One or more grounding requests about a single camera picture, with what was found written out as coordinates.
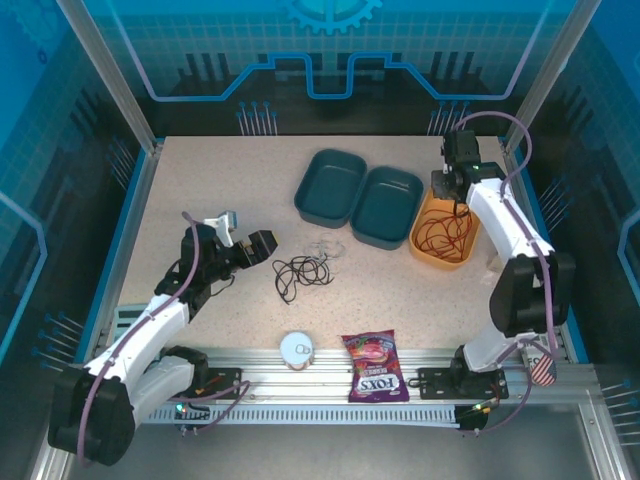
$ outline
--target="blue enclosure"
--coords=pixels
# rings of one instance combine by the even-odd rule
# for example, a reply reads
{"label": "blue enclosure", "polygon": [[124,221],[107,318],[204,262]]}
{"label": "blue enclosure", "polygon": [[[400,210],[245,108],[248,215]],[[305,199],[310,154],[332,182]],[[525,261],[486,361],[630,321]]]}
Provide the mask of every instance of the blue enclosure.
{"label": "blue enclosure", "polygon": [[[125,222],[169,136],[438,137],[479,111],[523,119],[518,199],[577,266],[568,362],[605,388],[637,377],[639,16],[625,0],[0,0],[0,477],[38,464],[57,371],[108,333]],[[468,126],[522,161],[508,121]]]}

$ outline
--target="orange container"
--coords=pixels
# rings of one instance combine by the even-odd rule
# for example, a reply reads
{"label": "orange container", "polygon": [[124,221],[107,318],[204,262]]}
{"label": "orange container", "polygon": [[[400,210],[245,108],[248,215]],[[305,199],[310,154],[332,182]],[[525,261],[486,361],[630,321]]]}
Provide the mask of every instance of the orange container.
{"label": "orange container", "polygon": [[[469,261],[469,258],[471,258],[471,254],[473,253],[473,248],[475,247],[476,239],[478,237],[478,229],[481,225],[480,220],[475,213],[470,213],[471,226],[469,227],[469,233],[466,236],[464,245],[462,242],[457,242],[457,246],[462,251],[461,255],[457,254],[455,257],[452,256],[451,258],[438,258],[432,253],[422,251],[420,249],[420,245],[424,245],[427,232],[430,238],[437,238],[437,240],[433,240],[433,244],[435,244],[436,247],[444,247],[446,245],[444,234],[447,233],[447,229],[449,230],[448,234],[450,236],[456,235],[458,229],[456,222],[450,222],[448,227],[445,227],[445,225],[441,223],[435,223],[431,228],[425,226],[425,223],[429,220],[451,217],[453,215],[453,207],[453,200],[440,200],[438,198],[434,198],[433,189],[430,188],[427,196],[422,202],[418,216],[413,222],[413,227],[411,227],[411,233],[409,234],[409,248],[411,249],[411,253],[414,257],[425,263],[433,265],[434,267],[448,271],[453,271],[461,267]],[[464,212],[464,209],[466,209],[465,205],[458,205],[458,215],[461,211]],[[466,222],[467,220],[461,219],[459,223],[462,223],[463,221]]]}

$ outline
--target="candy bag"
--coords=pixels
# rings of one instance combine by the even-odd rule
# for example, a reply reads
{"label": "candy bag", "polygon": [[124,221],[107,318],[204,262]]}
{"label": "candy bag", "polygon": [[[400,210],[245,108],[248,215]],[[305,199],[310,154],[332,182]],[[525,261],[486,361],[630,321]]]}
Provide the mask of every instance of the candy bag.
{"label": "candy bag", "polygon": [[343,335],[342,342],[353,360],[350,403],[409,401],[393,330]]}

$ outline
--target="red wire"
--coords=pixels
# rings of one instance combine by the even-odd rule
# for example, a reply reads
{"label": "red wire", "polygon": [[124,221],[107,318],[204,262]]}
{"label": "red wire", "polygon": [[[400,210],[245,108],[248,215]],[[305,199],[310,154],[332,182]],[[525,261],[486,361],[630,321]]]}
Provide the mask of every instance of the red wire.
{"label": "red wire", "polygon": [[418,228],[415,237],[416,247],[441,260],[451,263],[461,262],[464,259],[467,237],[473,224],[471,214],[466,212],[468,210],[462,212],[463,216],[456,217],[452,211],[437,208],[425,211],[421,216],[430,216],[430,218],[427,218]]}

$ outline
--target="tangled black cable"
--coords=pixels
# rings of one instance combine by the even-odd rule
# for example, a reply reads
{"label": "tangled black cable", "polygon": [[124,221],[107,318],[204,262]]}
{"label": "tangled black cable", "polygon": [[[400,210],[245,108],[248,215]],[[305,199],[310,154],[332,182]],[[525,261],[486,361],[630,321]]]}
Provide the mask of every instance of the tangled black cable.
{"label": "tangled black cable", "polygon": [[333,282],[326,260],[320,262],[313,257],[300,255],[293,257],[289,262],[274,260],[271,266],[276,272],[276,290],[287,305],[296,299],[298,283],[306,287],[329,285]]}

